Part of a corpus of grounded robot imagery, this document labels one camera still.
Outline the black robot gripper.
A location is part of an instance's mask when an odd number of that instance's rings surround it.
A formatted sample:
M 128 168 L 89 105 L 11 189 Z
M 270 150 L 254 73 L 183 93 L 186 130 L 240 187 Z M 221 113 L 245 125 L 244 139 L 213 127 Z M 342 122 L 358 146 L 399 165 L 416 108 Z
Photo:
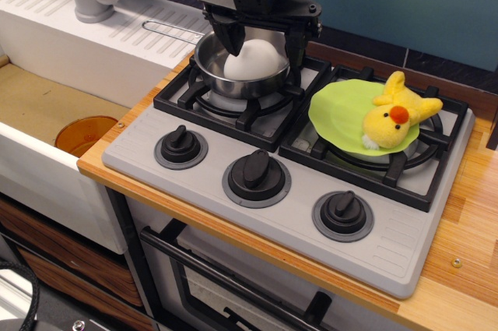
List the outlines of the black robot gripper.
M 215 35 L 231 55 L 239 55 L 247 27 L 285 33 L 286 56 L 293 84 L 300 86 L 300 68 L 307 38 L 321 32 L 321 6 L 313 0 L 199 0 Z

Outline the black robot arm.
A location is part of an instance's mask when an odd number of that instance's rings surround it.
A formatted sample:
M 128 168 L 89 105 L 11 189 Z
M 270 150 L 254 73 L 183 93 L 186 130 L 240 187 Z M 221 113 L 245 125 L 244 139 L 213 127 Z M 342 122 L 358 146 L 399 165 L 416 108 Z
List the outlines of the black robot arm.
M 238 55 L 245 29 L 283 33 L 294 84 L 300 85 L 300 67 L 308 41 L 321 33 L 321 6 L 313 0 L 199 0 L 214 34 L 232 55 Z

